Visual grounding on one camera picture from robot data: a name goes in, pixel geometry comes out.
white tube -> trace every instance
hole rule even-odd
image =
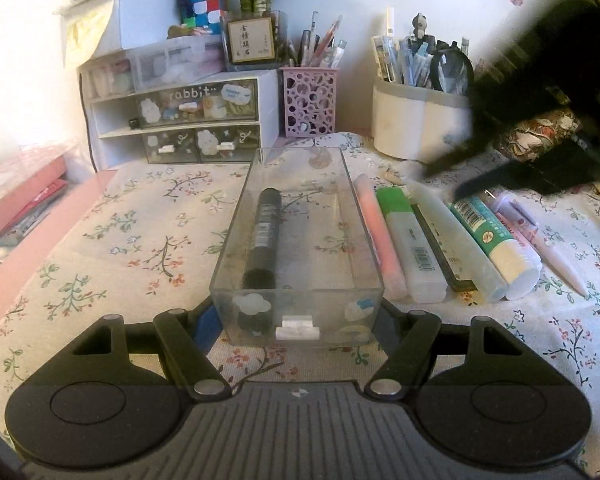
[[[485,301],[501,300],[509,285],[464,226],[427,186],[409,182],[407,187],[413,197],[412,202],[418,204],[427,223],[453,244],[457,254],[462,254],[464,266]]]

label card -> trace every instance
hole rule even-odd
[[[271,18],[228,23],[234,63],[275,59]]]

transparent plastic box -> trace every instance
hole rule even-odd
[[[88,100],[108,100],[185,85],[224,71],[220,36],[173,38],[88,62]]]
[[[256,150],[210,291],[235,345],[371,341],[384,286],[339,149]]]
[[[179,86],[224,71],[221,36],[187,36],[128,53],[137,92]]]

green highlighter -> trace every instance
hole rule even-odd
[[[384,220],[394,242],[407,290],[416,303],[440,303],[447,283],[411,203],[398,187],[376,191]]]

barcode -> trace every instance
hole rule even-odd
[[[458,211],[460,216],[469,224],[469,228],[472,231],[475,231],[485,222],[484,217],[468,200],[460,200],[457,202],[456,211]]]
[[[414,247],[413,254],[416,257],[416,261],[418,263],[418,268],[424,271],[434,270],[433,265],[431,264],[431,259],[427,254],[427,250],[424,247]]]
[[[254,247],[269,247],[271,238],[271,224],[263,222],[256,226],[256,236],[253,242]]]

